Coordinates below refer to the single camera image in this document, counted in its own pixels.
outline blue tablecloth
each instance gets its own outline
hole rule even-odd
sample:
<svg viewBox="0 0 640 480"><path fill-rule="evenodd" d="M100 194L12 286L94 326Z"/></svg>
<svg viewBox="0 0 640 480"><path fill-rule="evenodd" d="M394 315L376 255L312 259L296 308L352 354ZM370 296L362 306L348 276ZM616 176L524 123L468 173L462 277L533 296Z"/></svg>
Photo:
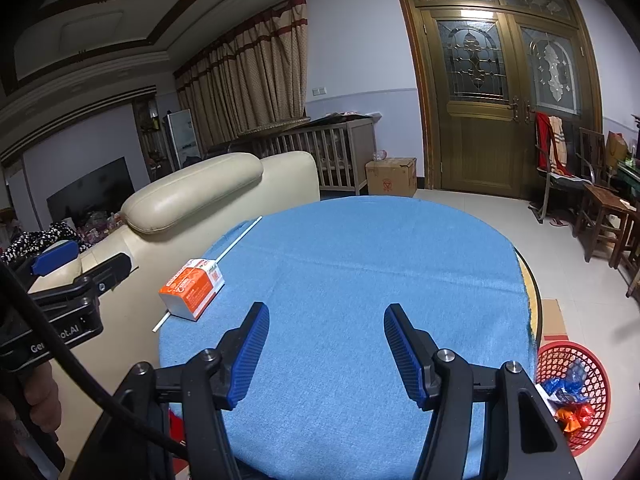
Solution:
<svg viewBox="0 0 640 480"><path fill-rule="evenodd" d="M248 224L204 257L215 259ZM234 454L277 479L412 477L431 413L402 386L383 332L389 303L468 362L515 359L533 377L513 246L457 209L377 196L305 205L263 218L220 269L226 284L200 320L171 317L162 327L161 365L215 346L254 301L267 304L270 332L249 393L224 418ZM476 405L466 478L478 473L482 418Z"/></svg>

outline beige patterned curtain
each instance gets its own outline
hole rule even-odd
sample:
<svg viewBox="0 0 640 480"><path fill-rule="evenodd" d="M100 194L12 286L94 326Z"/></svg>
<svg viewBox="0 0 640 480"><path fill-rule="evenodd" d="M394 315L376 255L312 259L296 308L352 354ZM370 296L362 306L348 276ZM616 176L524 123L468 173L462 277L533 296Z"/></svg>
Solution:
<svg viewBox="0 0 640 480"><path fill-rule="evenodd" d="M306 0L265 10L209 45L174 73L200 147L304 114Z"/></svg>

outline blue plastic wrapper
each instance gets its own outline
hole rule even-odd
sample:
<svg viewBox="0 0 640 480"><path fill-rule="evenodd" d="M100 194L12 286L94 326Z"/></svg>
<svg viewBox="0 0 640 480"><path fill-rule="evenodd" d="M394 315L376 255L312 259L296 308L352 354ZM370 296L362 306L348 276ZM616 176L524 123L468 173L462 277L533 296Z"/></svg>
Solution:
<svg viewBox="0 0 640 480"><path fill-rule="evenodd" d="M555 394L558 402L564 406L567 404L582 404L589 402L589 397L580 393L586 378L587 372L584 369L584 364L580 359L576 359L569 365L564 379L551 377L540 385L547 395L552 396Z"/></svg>

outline sofa headrest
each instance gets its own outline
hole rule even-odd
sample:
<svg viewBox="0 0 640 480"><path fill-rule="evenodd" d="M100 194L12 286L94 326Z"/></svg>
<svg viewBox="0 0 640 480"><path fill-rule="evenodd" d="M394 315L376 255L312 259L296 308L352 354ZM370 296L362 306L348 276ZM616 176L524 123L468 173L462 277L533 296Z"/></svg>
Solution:
<svg viewBox="0 0 640 480"><path fill-rule="evenodd" d="M251 153L217 156L143 187L127 198L122 213L132 229L159 233L261 176L262 163Z"/></svg>

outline red plastic basket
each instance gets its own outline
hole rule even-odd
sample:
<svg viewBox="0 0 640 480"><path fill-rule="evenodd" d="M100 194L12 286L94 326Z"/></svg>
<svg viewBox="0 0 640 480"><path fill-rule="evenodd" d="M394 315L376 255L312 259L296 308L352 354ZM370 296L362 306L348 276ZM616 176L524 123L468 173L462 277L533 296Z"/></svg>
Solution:
<svg viewBox="0 0 640 480"><path fill-rule="evenodd" d="M536 369L537 383L551 377L564 378L569 364L577 358L582 360L587 372L587 379L584 381L581 393L590 398L595 414L588 427L574 431L569 435L567 442L573 456L578 456L589 449L602 432L607 421L611 402L607 373L595 355L584 346L571 341L549 343L540 348Z"/></svg>

